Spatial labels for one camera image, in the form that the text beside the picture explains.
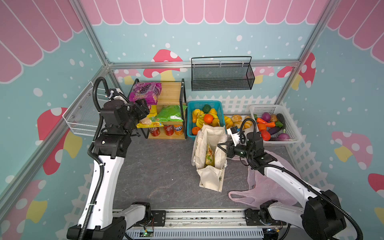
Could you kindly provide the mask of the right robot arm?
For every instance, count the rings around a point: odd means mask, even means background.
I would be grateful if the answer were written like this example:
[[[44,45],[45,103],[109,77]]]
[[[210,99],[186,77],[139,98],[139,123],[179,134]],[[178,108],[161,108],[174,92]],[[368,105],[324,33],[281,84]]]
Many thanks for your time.
[[[232,127],[227,132],[231,139],[218,144],[227,157],[245,159],[247,166],[279,184],[301,205],[294,207],[276,200],[267,201],[260,206],[259,219],[263,223],[282,221],[288,224],[288,229],[291,226],[303,229],[313,240],[333,240],[350,222],[356,238],[364,238],[358,223],[342,209],[338,196],[331,190],[322,191],[310,185],[287,170],[265,151],[262,134],[257,129],[245,134],[242,128]]]

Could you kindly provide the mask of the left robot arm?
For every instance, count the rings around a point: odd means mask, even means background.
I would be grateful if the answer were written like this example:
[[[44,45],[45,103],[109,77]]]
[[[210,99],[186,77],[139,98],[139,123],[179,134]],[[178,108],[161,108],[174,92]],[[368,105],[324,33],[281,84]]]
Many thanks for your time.
[[[94,172],[85,209],[75,226],[68,228],[68,240],[121,240],[136,224],[153,222],[151,205],[136,202],[113,214],[113,200],[131,136],[139,121],[150,113],[145,100],[131,102],[104,77],[95,80],[93,103],[99,123],[87,151],[94,160]]]

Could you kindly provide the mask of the green avocado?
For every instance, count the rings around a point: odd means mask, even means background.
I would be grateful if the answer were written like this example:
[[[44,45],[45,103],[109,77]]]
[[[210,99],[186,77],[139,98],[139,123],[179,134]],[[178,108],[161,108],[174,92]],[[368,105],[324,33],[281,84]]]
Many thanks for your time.
[[[211,111],[212,107],[210,105],[204,105],[202,111],[204,114],[208,114]]]

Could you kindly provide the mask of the beige canvas tote bag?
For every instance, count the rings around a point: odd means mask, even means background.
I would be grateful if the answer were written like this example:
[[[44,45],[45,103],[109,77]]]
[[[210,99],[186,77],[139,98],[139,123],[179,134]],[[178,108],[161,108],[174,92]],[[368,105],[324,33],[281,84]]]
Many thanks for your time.
[[[195,137],[192,165],[200,176],[199,186],[216,192],[223,189],[227,154],[218,144],[227,141],[224,127],[204,125]]]

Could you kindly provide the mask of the red tomato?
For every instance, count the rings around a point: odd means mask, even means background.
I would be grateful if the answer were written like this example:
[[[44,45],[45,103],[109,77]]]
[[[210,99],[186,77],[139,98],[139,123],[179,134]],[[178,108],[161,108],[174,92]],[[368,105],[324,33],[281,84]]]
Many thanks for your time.
[[[271,134],[268,131],[263,130],[261,131],[261,137],[264,141],[269,141],[271,139]]]

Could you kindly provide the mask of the green snack bag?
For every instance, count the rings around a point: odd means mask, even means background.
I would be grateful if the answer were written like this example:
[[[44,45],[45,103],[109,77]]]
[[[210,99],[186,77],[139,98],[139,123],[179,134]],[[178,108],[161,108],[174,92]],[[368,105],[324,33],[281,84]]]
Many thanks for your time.
[[[183,122],[182,111],[187,109],[185,105],[165,106],[161,111],[153,117],[155,122]]]

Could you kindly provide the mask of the brown potato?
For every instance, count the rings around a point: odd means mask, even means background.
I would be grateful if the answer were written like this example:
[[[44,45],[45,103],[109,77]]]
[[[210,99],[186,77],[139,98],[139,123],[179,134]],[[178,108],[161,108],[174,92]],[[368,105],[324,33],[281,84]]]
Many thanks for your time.
[[[278,122],[278,117],[276,115],[271,115],[271,122]]]

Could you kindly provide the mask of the yellow chips bag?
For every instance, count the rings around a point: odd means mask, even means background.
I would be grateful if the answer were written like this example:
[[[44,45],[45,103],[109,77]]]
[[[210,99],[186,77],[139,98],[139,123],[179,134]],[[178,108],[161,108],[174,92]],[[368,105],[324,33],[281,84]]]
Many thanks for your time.
[[[140,120],[139,123],[136,125],[138,129],[150,129],[164,126],[161,122],[156,120],[156,117],[158,115],[157,106],[149,106],[149,109],[150,113],[147,115],[147,117]]]

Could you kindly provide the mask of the round beige bread bun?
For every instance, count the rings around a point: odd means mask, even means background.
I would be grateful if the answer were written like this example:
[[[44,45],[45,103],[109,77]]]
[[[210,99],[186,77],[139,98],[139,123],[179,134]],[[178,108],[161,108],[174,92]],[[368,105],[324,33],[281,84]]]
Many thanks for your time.
[[[231,119],[232,119],[232,121],[233,121],[234,123],[236,123],[236,122],[242,122],[243,117],[242,117],[241,115],[233,115],[233,116],[231,117]]]

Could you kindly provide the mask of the pink plastic grocery bag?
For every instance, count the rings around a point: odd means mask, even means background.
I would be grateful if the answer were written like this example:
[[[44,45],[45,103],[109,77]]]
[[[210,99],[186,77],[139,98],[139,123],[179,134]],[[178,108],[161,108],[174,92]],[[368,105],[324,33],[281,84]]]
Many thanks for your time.
[[[263,203],[277,200],[285,205],[293,206],[298,201],[283,187],[260,172],[248,167],[247,182],[249,189],[246,191],[230,191],[228,196],[235,203],[245,204],[259,208]]]

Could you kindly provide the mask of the small striped bread roll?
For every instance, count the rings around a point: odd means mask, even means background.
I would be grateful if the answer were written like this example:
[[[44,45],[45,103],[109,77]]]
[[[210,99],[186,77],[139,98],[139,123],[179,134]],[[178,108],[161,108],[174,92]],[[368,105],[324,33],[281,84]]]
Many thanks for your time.
[[[243,130],[251,128],[253,126],[253,122],[252,121],[247,121],[247,119],[251,119],[251,117],[250,116],[246,116],[245,117],[245,119],[243,121],[243,124],[244,124]]]

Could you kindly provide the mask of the purple onion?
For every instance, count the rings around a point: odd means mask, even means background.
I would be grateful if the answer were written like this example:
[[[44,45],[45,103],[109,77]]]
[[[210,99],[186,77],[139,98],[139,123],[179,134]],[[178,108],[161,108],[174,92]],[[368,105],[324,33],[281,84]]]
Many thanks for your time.
[[[279,141],[289,141],[290,139],[290,136],[286,133],[282,133],[278,136]]]
[[[267,123],[271,121],[271,115],[268,112],[263,113],[261,118]]]

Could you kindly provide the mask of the wooden black-frame shelf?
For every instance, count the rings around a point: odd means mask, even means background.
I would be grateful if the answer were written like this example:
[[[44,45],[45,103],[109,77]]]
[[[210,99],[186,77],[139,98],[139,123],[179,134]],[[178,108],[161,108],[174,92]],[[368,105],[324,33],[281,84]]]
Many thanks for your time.
[[[162,92],[158,98],[157,110],[158,113],[165,106],[171,105],[186,105],[186,91],[185,91],[185,81],[181,82],[162,82]],[[184,134],[181,136],[176,135],[175,133],[172,136],[166,136],[164,131],[164,126],[160,128],[160,135],[157,137],[152,137],[149,129],[140,129],[140,132],[144,135],[146,139],[152,140],[184,140],[187,138],[187,133],[185,127],[187,126],[187,113],[186,110],[182,111],[183,122],[162,122],[163,125],[183,125]]]

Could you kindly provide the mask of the purple candy bag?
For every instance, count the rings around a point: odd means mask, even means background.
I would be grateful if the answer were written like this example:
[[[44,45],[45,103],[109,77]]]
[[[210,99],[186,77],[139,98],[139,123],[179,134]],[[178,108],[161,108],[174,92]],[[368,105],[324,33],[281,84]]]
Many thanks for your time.
[[[158,104],[158,98],[162,92],[162,84],[156,82],[136,83],[129,95],[129,101],[145,100],[147,105],[153,106]]]

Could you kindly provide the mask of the orange soda can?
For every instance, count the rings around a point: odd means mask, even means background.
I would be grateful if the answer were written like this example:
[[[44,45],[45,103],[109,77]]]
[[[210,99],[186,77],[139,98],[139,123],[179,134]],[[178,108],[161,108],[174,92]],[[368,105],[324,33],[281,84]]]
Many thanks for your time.
[[[174,133],[178,136],[181,136],[184,134],[184,127],[183,125],[173,125],[174,127]]]

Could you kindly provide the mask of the purple onion back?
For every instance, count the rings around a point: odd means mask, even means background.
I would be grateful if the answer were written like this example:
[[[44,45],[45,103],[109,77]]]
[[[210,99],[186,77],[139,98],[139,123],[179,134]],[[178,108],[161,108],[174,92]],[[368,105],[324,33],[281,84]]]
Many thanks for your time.
[[[261,118],[267,123],[271,121],[271,115],[268,112],[263,113]]]

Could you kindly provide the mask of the dark purple eggplant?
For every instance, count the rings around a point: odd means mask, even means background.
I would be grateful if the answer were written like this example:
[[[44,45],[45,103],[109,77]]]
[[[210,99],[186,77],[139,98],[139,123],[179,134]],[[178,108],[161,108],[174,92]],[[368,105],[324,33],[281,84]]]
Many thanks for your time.
[[[272,135],[279,133],[281,130],[282,130],[282,128],[274,127],[274,128],[270,128],[268,130],[268,133],[272,136]]]

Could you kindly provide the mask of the red soda can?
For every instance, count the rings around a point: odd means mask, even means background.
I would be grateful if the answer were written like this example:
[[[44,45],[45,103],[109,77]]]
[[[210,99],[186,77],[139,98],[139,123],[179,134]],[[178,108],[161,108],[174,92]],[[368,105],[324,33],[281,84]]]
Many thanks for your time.
[[[172,136],[174,134],[174,126],[173,125],[164,125],[164,131],[166,136]]]
[[[149,128],[149,130],[152,137],[157,137],[161,133],[159,127]]]

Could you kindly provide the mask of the banana bunch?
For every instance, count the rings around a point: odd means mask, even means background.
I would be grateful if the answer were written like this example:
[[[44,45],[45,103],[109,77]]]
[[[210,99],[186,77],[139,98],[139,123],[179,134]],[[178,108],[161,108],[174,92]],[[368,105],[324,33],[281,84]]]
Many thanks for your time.
[[[213,122],[209,125],[212,127],[219,127],[220,126],[220,120],[217,115],[216,109],[212,108],[211,111],[208,113],[211,114],[214,117]],[[202,128],[203,125],[208,125],[204,122],[204,112],[200,109],[193,110],[192,117],[193,117],[193,123],[196,124],[197,127]]]

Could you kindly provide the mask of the orange carrot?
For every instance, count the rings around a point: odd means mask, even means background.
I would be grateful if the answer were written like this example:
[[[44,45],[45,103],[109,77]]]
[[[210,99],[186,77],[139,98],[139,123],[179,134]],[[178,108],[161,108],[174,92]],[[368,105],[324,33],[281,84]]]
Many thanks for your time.
[[[257,122],[257,126],[258,126],[259,131],[266,131],[268,128],[276,127],[275,122],[269,122],[268,123],[261,118],[257,118],[256,122]]]

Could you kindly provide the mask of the orange tangerine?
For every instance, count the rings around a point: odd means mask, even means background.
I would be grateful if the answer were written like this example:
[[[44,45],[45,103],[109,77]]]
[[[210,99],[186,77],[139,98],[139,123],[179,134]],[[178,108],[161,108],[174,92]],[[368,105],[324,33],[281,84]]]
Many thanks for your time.
[[[196,136],[200,130],[201,130],[201,128],[199,128],[199,127],[194,127],[194,128],[192,128],[192,134],[193,134],[194,136]]]

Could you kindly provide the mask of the black mesh wall basket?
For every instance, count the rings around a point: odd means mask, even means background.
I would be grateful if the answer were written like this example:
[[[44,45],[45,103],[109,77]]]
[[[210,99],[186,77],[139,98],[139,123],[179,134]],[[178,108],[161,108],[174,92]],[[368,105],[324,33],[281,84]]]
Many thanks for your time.
[[[191,58],[192,91],[251,90],[255,75],[252,57],[194,57]]]

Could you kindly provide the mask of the teal plastic fruit basket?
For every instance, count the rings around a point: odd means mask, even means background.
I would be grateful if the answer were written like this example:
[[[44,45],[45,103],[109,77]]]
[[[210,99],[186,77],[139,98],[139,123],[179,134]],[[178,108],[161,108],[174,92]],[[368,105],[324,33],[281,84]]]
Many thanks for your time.
[[[203,125],[210,125],[213,127],[224,127],[225,117],[222,103],[219,101],[205,100],[205,101],[191,101],[188,102],[188,120],[187,120],[187,135],[190,138],[195,138],[197,128],[202,128]],[[205,122],[205,114],[213,116],[211,123]]]

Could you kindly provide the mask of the yellow snack bag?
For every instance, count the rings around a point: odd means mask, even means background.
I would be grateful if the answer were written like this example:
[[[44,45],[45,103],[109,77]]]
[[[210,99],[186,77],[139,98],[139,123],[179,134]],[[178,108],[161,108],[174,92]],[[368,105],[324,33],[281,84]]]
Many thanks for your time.
[[[207,144],[207,152],[206,152],[206,158],[205,158],[205,166],[215,166],[215,153],[211,146]]]

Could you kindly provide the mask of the purple onion front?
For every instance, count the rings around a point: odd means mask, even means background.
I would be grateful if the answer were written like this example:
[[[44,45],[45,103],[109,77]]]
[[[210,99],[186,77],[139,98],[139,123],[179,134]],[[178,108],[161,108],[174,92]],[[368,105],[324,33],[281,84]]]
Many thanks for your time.
[[[282,133],[278,136],[279,141],[289,141],[290,139],[290,136],[286,133]]]

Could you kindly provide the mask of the orange tomato fruit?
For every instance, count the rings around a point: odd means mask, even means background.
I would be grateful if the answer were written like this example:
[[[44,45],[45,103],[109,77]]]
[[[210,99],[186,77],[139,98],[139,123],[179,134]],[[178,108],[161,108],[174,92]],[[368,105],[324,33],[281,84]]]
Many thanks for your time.
[[[204,122],[208,125],[210,125],[214,120],[214,117],[211,114],[205,114],[204,115]]]

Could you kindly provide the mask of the striped yellow bread roll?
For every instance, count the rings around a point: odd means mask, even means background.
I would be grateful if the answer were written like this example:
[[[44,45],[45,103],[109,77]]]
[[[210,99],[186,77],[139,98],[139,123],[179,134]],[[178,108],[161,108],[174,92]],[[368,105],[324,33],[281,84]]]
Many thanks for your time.
[[[228,116],[225,116],[225,125],[226,125],[226,129],[230,129],[234,125],[232,119],[229,118]]]

